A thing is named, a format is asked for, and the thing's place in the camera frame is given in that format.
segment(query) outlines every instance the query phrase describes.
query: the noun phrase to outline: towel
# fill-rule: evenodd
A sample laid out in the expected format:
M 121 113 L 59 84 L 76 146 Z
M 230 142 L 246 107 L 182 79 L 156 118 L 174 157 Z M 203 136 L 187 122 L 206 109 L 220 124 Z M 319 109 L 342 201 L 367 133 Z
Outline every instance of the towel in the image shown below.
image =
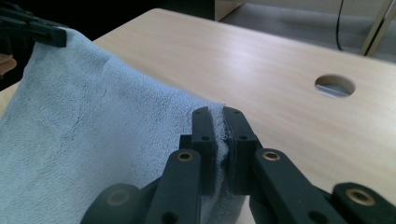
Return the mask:
M 64 29 L 66 48 L 35 43 L 0 119 L 0 223 L 79 223 L 105 188 L 145 187 L 203 106 L 219 154 L 216 192 L 203 197 L 201 222 L 235 223 L 244 197 L 227 190 L 220 168 L 228 150 L 224 104 L 165 85 Z

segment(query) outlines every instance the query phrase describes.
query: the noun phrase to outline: grey floor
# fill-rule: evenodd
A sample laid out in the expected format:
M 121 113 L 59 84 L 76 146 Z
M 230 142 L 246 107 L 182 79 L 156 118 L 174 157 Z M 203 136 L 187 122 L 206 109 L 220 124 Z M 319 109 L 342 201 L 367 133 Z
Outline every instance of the grey floor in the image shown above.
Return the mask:
M 338 14 L 244 4 L 220 22 L 338 49 L 335 31 Z M 374 18 L 341 14 L 339 42 L 343 51 L 360 54 Z M 383 37 L 374 58 L 396 63 L 396 20 Z

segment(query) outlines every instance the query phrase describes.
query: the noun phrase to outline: brass insert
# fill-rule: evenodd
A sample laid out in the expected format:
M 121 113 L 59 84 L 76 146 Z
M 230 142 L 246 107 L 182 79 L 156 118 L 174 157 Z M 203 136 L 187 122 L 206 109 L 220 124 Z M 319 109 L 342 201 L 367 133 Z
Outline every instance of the brass insert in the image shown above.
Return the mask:
M 346 196 L 353 202 L 364 206 L 375 205 L 375 198 L 362 189 L 347 189 Z
M 177 154 L 177 159 L 179 161 L 190 161 L 192 160 L 192 154 L 190 152 L 181 152 Z
M 125 189 L 118 189 L 107 196 L 107 203 L 111 206 L 120 206 L 128 202 L 130 195 Z
M 264 152 L 262 153 L 262 157 L 268 161 L 279 161 L 280 156 L 275 152 Z

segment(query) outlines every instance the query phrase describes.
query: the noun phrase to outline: wall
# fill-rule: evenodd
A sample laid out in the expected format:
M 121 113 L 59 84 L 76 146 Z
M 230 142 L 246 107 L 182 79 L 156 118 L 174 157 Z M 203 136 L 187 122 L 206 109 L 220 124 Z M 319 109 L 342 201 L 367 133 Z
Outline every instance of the wall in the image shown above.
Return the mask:
M 245 0 L 244 3 L 338 13 L 341 0 Z M 384 0 L 344 0 L 342 13 L 343 15 L 374 18 L 383 3 Z

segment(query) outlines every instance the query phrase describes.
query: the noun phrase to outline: round hole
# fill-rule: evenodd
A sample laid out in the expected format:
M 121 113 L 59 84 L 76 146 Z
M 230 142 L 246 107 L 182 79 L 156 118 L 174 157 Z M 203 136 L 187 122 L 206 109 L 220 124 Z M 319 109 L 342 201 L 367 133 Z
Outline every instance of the round hole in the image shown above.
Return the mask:
M 279 161 L 280 156 L 275 152 L 264 152 L 262 156 L 268 161 Z
M 362 189 L 347 189 L 346 196 L 353 202 L 364 205 L 373 206 L 375 205 L 375 199 L 373 196 L 368 194 Z
M 192 160 L 192 154 L 190 152 L 182 152 L 177 155 L 179 161 L 190 161 Z
M 163 214 L 163 216 L 161 217 L 161 222 L 163 224 L 175 224 L 177 223 L 177 220 L 178 220 L 177 215 L 172 212 L 167 212 Z
M 118 189 L 107 196 L 107 203 L 111 206 L 120 206 L 125 204 L 130 195 L 125 189 Z
M 309 214 L 309 218 L 311 218 L 312 221 L 318 224 L 326 224 L 329 223 L 329 220 L 320 212 L 312 211 Z
M 325 75 L 315 81 L 317 90 L 327 96 L 343 98 L 352 95 L 355 85 L 346 77 L 337 75 Z

